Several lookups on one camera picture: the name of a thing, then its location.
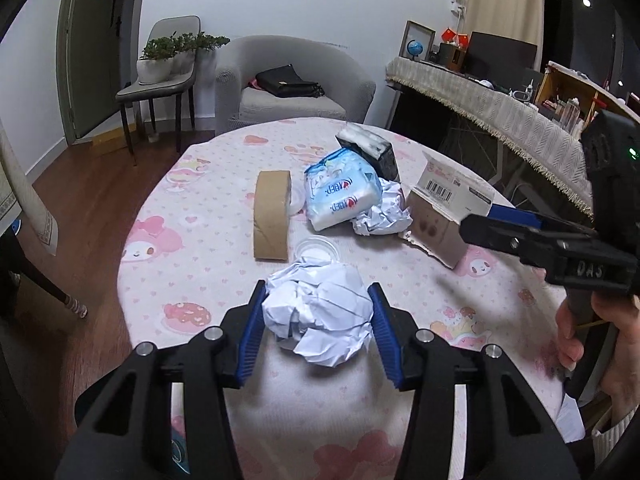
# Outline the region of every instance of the armchair seat cushion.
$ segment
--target armchair seat cushion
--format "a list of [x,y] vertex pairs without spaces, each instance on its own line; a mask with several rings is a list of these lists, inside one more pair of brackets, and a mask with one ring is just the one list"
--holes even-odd
[[280,98],[255,88],[242,90],[238,119],[243,123],[267,123],[295,117],[346,120],[347,112],[327,96]]

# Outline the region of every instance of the hand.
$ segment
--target hand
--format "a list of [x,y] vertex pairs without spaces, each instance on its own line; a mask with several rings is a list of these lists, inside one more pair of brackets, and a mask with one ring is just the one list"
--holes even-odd
[[[611,396],[612,425],[619,423],[640,404],[640,311],[632,298],[591,295],[593,311],[618,327],[616,349],[600,387]],[[574,370],[582,358],[584,347],[575,336],[575,320],[565,299],[556,313],[558,354],[562,366]]]

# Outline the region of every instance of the door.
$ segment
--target door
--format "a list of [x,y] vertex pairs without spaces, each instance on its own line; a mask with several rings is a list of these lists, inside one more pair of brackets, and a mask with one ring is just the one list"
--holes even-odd
[[122,0],[62,0],[60,100],[71,142],[118,110],[121,8]]

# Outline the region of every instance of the black handbag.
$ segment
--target black handbag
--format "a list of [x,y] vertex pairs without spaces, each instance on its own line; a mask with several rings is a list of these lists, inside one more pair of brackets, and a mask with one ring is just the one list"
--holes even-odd
[[322,97],[319,83],[303,81],[293,65],[279,66],[255,75],[260,88],[276,97]]

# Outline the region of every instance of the gray armchair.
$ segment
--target gray armchair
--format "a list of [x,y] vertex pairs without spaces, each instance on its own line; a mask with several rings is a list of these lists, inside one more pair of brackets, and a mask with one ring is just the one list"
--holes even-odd
[[[292,64],[306,81],[322,85],[324,97],[281,99],[247,88],[258,72]],[[246,36],[218,51],[216,122],[228,132],[250,124],[295,117],[364,122],[376,84],[348,54],[333,46],[289,36]]]

